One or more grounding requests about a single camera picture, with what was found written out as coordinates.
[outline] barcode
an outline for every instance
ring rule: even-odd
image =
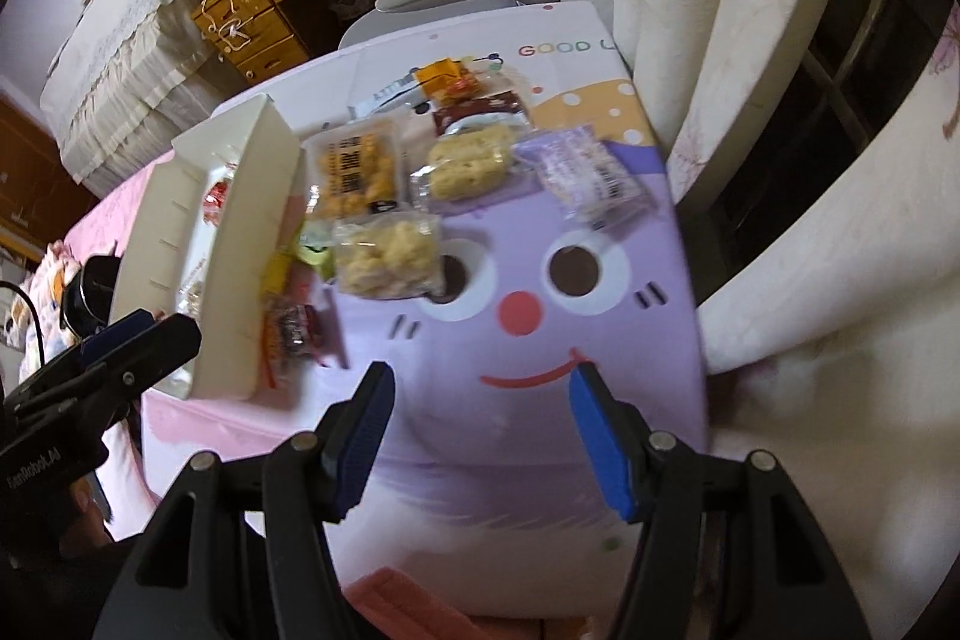
[[[619,199],[623,194],[623,183],[620,178],[603,166],[598,166],[597,172],[600,172],[603,183],[607,186],[607,199]]]

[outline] cookie package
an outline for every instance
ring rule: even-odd
[[[396,210],[361,220],[338,221],[337,286],[365,299],[441,295],[440,218]]]
[[[545,131],[512,148],[560,199],[570,220],[600,229],[653,205],[650,191],[593,135],[589,125]]]
[[[451,126],[410,175],[411,199],[424,212],[457,215],[538,189],[531,167],[515,160],[512,145],[531,126],[525,116],[467,116]]]
[[[306,140],[316,218],[349,218],[395,209],[403,197],[400,150],[392,119],[372,118]]]

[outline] wrapped candy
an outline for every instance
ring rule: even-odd
[[[271,384],[289,379],[296,360],[318,359],[323,351],[320,314],[309,304],[271,296],[264,311],[263,351]]]
[[[215,182],[210,190],[203,196],[203,222],[213,226],[220,225],[220,213],[224,209],[224,201],[227,201],[227,191],[230,183],[233,182],[233,171],[236,165],[227,166],[227,173]]]
[[[338,223],[337,282],[365,299],[405,299],[443,293],[440,218],[407,211]]]

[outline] tablecloth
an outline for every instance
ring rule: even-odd
[[[144,400],[144,459],[162,493],[187,458],[268,450],[312,429],[352,393],[370,360],[397,372],[397,406],[363,503],[328,529],[349,582],[392,566],[469,614],[587,615],[609,610],[637,529],[603,503],[575,432],[566,379],[597,362],[614,394],[655,427],[706,446],[693,297],[669,187],[642,106],[589,4],[485,12],[398,32],[263,83],[301,137],[343,122],[347,106],[443,58],[497,53],[539,127],[589,122],[614,143],[656,208],[618,230],[563,221],[551,194],[448,218],[443,252],[469,271],[447,305],[370,302],[315,285],[333,306],[346,366],[306,366],[291,389],[248,402]],[[551,260],[581,247],[596,268],[582,296]],[[517,310],[522,329],[517,329]]]

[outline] bed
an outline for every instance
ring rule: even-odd
[[[246,87],[190,18],[200,0],[92,0],[40,108],[64,167],[105,196]]]

